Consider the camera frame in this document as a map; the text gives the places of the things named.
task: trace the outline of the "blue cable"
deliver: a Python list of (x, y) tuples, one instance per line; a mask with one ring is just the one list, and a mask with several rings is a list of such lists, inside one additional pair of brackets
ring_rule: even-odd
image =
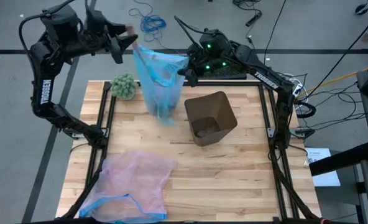
[(166, 28), (166, 25), (167, 25), (166, 21), (162, 19), (159, 15), (152, 14), (154, 11), (154, 8), (150, 4), (146, 2), (140, 2), (138, 0), (133, 0), (133, 1), (138, 4), (145, 4), (151, 8), (151, 11), (146, 15), (143, 15), (140, 9), (136, 7), (129, 10), (130, 16), (141, 17), (140, 28), (141, 28), (141, 31), (145, 33), (144, 40), (146, 42), (152, 42), (154, 40), (157, 40), (163, 48), (167, 50), (174, 50), (174, 49), (169, 49), (163, 46), (163, 44), (160, 41), (161, 38), (163, 37), (162, 29)]

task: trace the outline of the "gray floor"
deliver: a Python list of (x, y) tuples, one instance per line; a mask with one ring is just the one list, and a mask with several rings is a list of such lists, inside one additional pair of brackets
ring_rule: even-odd
[[(21, 49), (17, 30), (22, 18), (38, 14), (41, 9), (63, 2), (47, 0), (0, 0), (0, 49)], [(72, 3), (81, 19), (85, 19), (84, 1)], [(162, 43), (174, 49), (185, 49), (190, 41), (174, 21), (177, 15), (187, 24), (200, 29), (218, 28), (230, 39), (246, 43), (247, 32), (244, 23), (252, 12), (242, 11), (229, 0), (148, 0), (154, 13), (167, 21)], [(263, 16), (251, 30), (256, 48), (264, 49), (283, 1), (263, 0), (256, 8)], [(368, 13), (357, 17), (355, 7), (363, 0), (288, 0), (277, 24), (270, 49), (346, 49), (368, 24)], [(147, 6), (132, 1), (103, 0), (96, 3), (96, 9), (113, 22), (131, 23), (139, 32), (139, 42), (150, 49), (161, 49), (157, 42), (145, 42), (140, 32), (138, 17), (128, 15), (132, 7), (144, 13)], [(33, 44), (44, 27), (40, 21), (28, 24), (25, 39)], [(368, 43), (358, 42), (355, 49), (368, 48)], [(20, 222), (24, 214), (40, 158), (45, 147), (50, 124), (36, 118), (30, 110), (30, 81), (32, 72), (25, 55), (0, 55), (0, 223)], [(268, 55), (274, 70), (294, 75), (309, 73), (306, 87), (311, 88), (327, 74), (340, 55)], [(332, 73), (330, 78), (340, 77), (350, 72), (368, 67), (368, 55), (348, 55)], [(69, 66), (64, 66), (55, 84), (53, 100), (58, 102)], [(124, 56), (124, 63), (116, 65), (109, 55), (84, 56), (79, 59), (74, 81), (67, 101), (68, 111), (78, 116), (88, 80), (109, 80), (121, 73), (134, 73), (132, 55)], [(346, 87), (355, 82), (355, 77), (336, 82), (322, 89)], [(315, 104), (327, 96), (310, 99)], [(349, 114), (352, 104), (332, 99), (318, 107), (317, 114), (308, 120), (310, 124), (338, 119)], [(357, 110), (362, 112), (362, 105)], [(307, 146), (329, 147), (344, 151), (368, 141), (367, 126), (364, 120), (341, 123), (318, 131), (306, 141)], [(36, 206), (33, 221), (51, 220), (57, 209), (58, 199), (67, 168), (72, 140), (59, 134), (52, 152), (45, 182)], [(355, 213), (353, 205), (337, 203), (330, 197), (318, 195), (322, 214), (326, 218), (336, 218)], [(356, 216), (342, 221), (356, 222)]]

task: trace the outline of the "white paper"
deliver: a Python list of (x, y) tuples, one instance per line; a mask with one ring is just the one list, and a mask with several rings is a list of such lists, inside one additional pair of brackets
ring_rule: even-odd
[[(308, 153), (308, 163), (330, 157), (331, 153), (328, 148), (306, 148)], [(340, 180), (336, 171), (313, 177), (315, 187), (340, 187)]]

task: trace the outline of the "wooden tabletop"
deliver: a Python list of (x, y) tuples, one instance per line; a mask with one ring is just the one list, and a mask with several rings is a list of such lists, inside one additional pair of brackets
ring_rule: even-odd
[[(80, 119), (88, 124), (96, 123), (103, 84), (103, 81), (88, 83), (80, 114)], [(192, 140), (183, 102), (217, 91), (227, 94), (238, 125), (220, 142), (199, 147)], [(110, 98), (108, 96), (103, 126)], [(267, 106), (272, 121), (269, 100)], [(166, 126), (149, 115), (139, 88), (132, 101), (116, 102), (108, 147), (108, 155), (142, 150), (178, 162), (164, 190), (168, 220), (271, 221), (272, 217), (280, 216), (256, 86), (184, 86), (173, 119), (175, 125)], [(295, 115), (290, 126), (298, 126)], [(85, 139), (77, 140), (73, 146), (85, 142)], [(302, 141), (295, 138), (290, 144), (304, 147)], [(81, 146), (71, 153), (56, 217), (67, 212), (82, 192), (90, 150), (89, 146)], [(289, 147), (287, 155), (295, 190), (311, 211), (320, 216), (310, 169), (304, 165), (305, 153)], [(291, 217), (286, 191), (284, 196)]]

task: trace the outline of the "green succulent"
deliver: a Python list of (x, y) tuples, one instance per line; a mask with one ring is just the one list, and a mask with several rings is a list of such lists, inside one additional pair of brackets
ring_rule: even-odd
[(112, 96), (116, 96), (119, 100), (131, 100), (136, 95), (138, 84), (132, 74), (118, 75), (111, 84)]

